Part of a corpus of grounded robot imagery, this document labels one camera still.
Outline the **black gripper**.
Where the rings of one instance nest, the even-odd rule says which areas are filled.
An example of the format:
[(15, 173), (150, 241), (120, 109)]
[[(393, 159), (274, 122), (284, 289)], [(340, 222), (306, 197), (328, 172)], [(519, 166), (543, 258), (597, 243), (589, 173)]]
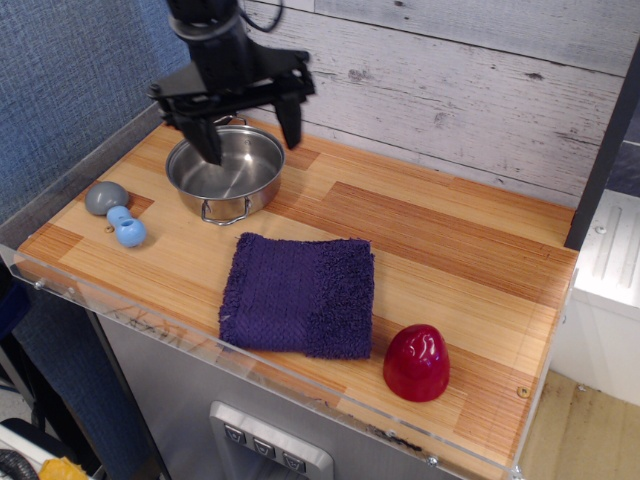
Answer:
[(153, 82), (148, 96), (206, 162), (221, 164), (216, 128), (239, 110), (274, 106), (288, 148), (301, 142), (301, 103), (315, 93), (308, 52), (265, 47), (244, 33), (186, 43), (190, 63)]

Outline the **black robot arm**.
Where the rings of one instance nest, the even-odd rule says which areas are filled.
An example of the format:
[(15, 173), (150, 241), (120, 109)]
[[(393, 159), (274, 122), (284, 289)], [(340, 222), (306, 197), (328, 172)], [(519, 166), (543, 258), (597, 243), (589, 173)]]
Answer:
[(222, 160), (214, 121), (267, 104), (275, 108), (287, 146), (302, 138), (301, 104), (315, 88), (302, 50), (261, 46), (245, 27), (268, 33), (280, 21), (260, 27), (236, 1), (170, 1), (169, 23), (186, 43), (190, 63), (154, 82), (148, 96), (163, 121), (181, 131), (203, 159)]

